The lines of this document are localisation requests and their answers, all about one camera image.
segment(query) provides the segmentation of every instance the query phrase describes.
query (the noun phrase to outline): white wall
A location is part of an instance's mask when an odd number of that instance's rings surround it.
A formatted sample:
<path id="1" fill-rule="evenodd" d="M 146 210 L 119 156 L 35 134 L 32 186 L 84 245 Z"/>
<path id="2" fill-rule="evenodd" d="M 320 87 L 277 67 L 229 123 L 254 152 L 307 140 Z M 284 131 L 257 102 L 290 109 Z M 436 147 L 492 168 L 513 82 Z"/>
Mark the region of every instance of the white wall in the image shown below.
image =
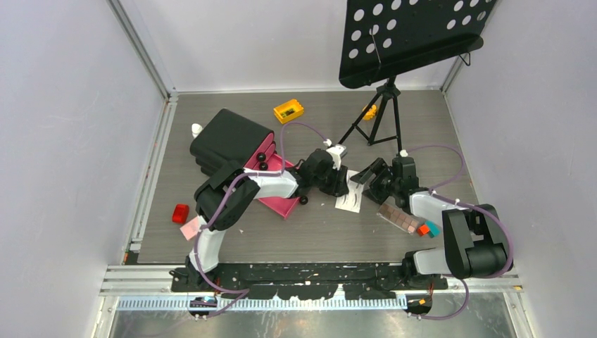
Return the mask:
<path id="1" fill-rule="evenodd" d="M 505 0 L 448 92 L 479 200 L 515 238 L 539 337 L 594 337 L 597 2 Z"/>
<path id="2" fill-rule="evenodd" d="M 163 100 L 105 1 L 0 1 L 0 337 L 89 337 Z"/>
<path id="3" fill-rule="evenodd" d="M 180 92 L 341 89 L 346 0 L 126 0 L 152 59 Z M 453 60 L 398 76 L 439 88 Z"/>

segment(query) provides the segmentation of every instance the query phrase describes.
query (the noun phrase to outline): gray wood table surface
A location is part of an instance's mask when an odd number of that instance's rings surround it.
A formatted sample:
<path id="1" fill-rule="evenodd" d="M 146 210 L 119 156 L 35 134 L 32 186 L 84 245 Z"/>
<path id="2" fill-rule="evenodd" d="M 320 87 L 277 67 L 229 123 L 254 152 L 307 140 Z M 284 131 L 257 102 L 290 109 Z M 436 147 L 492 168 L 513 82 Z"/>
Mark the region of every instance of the gray wood table surface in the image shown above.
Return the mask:
<path id="1" fill-rule="evenodd" d="M 193 193 L 206 180 L 189 153 L 191 124 L 207 124 L 221 109 L 228 108 L 276 132 L 282 126 L 273 108 L 297 99 L 305 113 L 297 121 L 308 123 L 337 142 L 356 119 L 374 92 L 294 92 L 243 94 L 181 95 L 172 122 L 148 223 L 139 252 L 140 263 L 181 263 L 191 250 L 172 223 L 176 204 L 191 207 Z M 409 91 L 398 97 L 403 145 L 406 149 L 424 144 L 458 145 L 446 102 L 439 91 Z M 360 126 L 370 131 L 373 120 Z M 386 111 L 378 138 L 394 134 L 394 114 Z M 374 146 L 358 132 L 344 142 L 348 155 L 343 164 L 361 171 L 377 157 L 389 163 L 396 153 L 396 142 Z M 284 135 L 287 159 L 296 163 L 322 147 L 321 139 L 311 130 L 289 126 Z M 457 173 L 460 159 L 445 149 L 425 149 L 411 154 L 422 186 L 446 180 Z M 475 193 L 468 175 L 439 192 L 475 203 Z M 239 222 L 228 230 L 220 251 L 221 262 L 366 262 L 401 261 L 407 251 L 442 246 L 442 236 L 431 239 L 407 234 L 377 216 L 379 206 L 363 198 L 360 213 L 336 209 L 335 198 L 312 189 L 309 203 L 297 206 L 287 220 L 262 203 L 254 201 Z"/>

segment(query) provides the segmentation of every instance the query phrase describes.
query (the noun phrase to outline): music stand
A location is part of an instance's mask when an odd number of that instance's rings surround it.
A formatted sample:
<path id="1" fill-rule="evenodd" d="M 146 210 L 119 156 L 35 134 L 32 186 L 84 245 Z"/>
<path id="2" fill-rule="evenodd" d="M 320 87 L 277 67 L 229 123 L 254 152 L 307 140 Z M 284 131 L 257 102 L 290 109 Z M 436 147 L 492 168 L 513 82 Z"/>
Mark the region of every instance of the music stand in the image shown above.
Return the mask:
<path id="1" fill-rule="evenodd" d="M 481 31 L 497 0 L 348 0 L 340 83 L 349 89 L 387 80 L 340 144 L 357 129 L 368 144 L 396 139 L 402 150 L 396 76 L 483 46 Z M 358 126 L 382 98 L 369 135 Z M 375 139 L 389 100 L 394 106 L 396 136 Z"/>

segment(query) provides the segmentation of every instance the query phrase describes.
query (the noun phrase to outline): teal block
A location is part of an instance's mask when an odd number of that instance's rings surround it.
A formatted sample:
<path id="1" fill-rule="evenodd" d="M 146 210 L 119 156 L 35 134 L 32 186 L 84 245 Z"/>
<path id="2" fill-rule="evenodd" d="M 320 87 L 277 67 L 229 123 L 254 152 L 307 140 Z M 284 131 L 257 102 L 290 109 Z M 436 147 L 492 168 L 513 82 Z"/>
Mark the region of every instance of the teal block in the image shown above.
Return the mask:
<path id="1" fill-rule="evenodd" d="M 433 238 L 441 233 L 441 228 L 438 227 L 432 221 L 428 220 L 427 222 L 425 222 L 425 224 L 427 224 L 427 226 L 429 227 L 429 237 Z"/>

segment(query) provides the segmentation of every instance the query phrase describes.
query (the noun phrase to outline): pink paper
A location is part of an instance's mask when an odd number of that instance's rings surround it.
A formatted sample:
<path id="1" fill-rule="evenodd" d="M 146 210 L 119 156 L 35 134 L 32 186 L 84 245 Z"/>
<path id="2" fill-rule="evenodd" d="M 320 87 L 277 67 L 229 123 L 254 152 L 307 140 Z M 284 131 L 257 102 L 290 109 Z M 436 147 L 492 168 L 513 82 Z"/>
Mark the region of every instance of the pink paper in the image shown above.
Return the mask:
<path id="1" fill-rule="evenodd" d="M 180 232 L 182 232 L 187 241 L 193 239 L 197 235 L 197 232 L 199 232 L 199 217 L 195 217 L 187 222 L 187 224 L 181 226 Z"/>

